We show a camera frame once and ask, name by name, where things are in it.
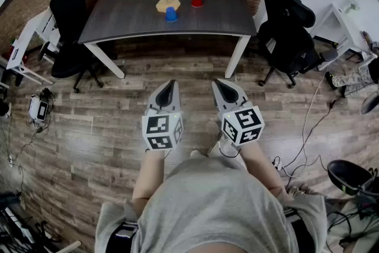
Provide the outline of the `person's grey shirt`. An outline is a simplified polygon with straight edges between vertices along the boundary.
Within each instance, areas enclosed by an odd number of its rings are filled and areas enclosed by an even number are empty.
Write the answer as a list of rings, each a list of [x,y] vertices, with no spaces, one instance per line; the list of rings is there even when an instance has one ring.
[[[322,196],[275,197],[236,161],[189,158],[155,191],[143,213],[104,203],[95,253],[189,253],[226,244],[246,253],[321,253]]]

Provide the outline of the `person's left forearm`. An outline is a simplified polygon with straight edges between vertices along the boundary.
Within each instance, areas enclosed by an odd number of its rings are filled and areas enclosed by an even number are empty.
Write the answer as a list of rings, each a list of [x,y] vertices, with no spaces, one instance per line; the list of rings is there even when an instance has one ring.
[[[147,151],[140,166],[131,203],[140,217],[150,198],[163,183],[165,151]]]

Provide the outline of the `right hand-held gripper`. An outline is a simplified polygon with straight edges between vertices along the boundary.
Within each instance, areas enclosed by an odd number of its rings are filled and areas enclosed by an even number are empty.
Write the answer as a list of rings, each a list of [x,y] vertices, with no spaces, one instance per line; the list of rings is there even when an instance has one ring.
[[[214,79],[211,82],[214,103],[222,114],[221,130],[235,145],[242,146],[260,138],[265,123],[257,105],[247,101],[247,95],[238,85],[224,79]]]

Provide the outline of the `blue plastic cup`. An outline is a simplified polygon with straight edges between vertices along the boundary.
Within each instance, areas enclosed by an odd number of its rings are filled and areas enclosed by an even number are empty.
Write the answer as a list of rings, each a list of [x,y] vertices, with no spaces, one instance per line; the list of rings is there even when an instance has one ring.
[[[165,20],[167,22],[175,22],[178,19],[176,10],[174,7],[167,7],[166,8],[166,15],[165,15]]]

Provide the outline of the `black office chair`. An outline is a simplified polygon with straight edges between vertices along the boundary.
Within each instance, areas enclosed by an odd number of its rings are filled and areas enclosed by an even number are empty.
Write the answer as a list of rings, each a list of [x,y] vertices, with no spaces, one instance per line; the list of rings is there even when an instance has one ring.
[[[267,21],[259,27],[259,54],[267,60],[270,70],[259,86],[264,86],[275,70],[288,76],[289,88],[296,85],[294,77],[316,66],[335,60],[335,49],[316,52],[314,41],[306,30],[314,26],[315,14],[301,0],[264,0]]]
[[[46,43],[41,49],[38,60],[41,60],[45,54],[54,59],[51,76],[56,79],[78,75],[73,86],[75,93],[79,92],[78,83],[86,71],[89,71],[97,85],[102,88],[103,83],[98,80],[92,68],[95,63],[93,54],[85,45],[78,43],[88,19],[86,0],[50,0],[49,7],[56,20],[62,45],[59,52],[55,53],[47,49],[50,43]]]

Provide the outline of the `white side table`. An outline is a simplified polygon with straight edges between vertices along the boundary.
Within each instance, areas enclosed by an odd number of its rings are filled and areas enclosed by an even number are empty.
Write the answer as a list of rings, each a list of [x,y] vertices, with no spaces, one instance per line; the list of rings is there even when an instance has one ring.
[[[26,23],[19,38],[13,42],[12,46],[14,48],[6,69],[12,70],[37,84],[41,85],[43,82],[46,82],[52,85],[52,81],[27,68],[23,62],[27,47],[35,33],[43,40],[44,46],[47,46],[49,51],[53,53],[59,52],[61,47],[59,29],[50,7],[47,7],[45,11],[39,13]]]

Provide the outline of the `white table leg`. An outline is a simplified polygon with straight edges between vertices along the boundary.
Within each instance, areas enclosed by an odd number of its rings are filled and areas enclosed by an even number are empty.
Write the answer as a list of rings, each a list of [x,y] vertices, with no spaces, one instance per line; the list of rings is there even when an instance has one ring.
[[[247,35],[243,35],[243,36],[239,37],[239,39],[236,43],[235,49],[233,51],[233,54],[230,58],[227,69],[225,71],[225,74],[224,74],[225,78],[229,79],[233,75],[233,72],[235,71],[236,66],[239,63],[240,58],[242,57],[243,52],[245,51],[246,46],[248,45],[250,38],[251,38],[251,36],[247,36]]]
[[[116,77],[119,79],[125,78],[125,73],[113,62],[105,52],[97,46],[97,44],[84,44],[92,54],[97,57]]]

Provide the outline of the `black equipment pile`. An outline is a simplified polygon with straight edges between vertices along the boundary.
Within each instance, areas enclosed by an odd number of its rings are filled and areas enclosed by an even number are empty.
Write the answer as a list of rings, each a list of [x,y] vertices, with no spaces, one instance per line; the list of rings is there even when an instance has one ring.
[[[30,221],[34,222],[33,217],[22,218],[16,214],[19,209],[26,211],[26,205],[20,192],[0,192],[0,216],[7,220],[13,237],[30,245],[31,253],[56,253],[62,240],[54,239],[46,233],[47,222],[45,220],[35,222],[32,227]]]

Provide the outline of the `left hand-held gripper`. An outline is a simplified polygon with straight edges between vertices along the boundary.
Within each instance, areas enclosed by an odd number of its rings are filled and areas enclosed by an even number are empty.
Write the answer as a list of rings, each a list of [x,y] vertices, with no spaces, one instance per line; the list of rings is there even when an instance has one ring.
[[[166,81],[152,92],[142,117],[142,131],[148,149],[176,149],[184,131],[176,80]]]

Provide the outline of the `person's right forearm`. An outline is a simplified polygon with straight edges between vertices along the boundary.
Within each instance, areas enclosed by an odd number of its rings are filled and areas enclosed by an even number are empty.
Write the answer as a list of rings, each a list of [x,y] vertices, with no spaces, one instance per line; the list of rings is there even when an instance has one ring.
[[[284,183],[257,141],[243,145],[240,154],[248,172],[257,178],[275,197],[286,195]]]

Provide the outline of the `black round seat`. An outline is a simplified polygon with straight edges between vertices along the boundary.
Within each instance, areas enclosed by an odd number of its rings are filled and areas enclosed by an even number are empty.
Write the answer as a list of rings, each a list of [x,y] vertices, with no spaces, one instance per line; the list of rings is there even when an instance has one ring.
[[[361,166],[337,159],[327,165],[331,182],[345,194],[355,196],[362,185],[372,178],[372,174]]]

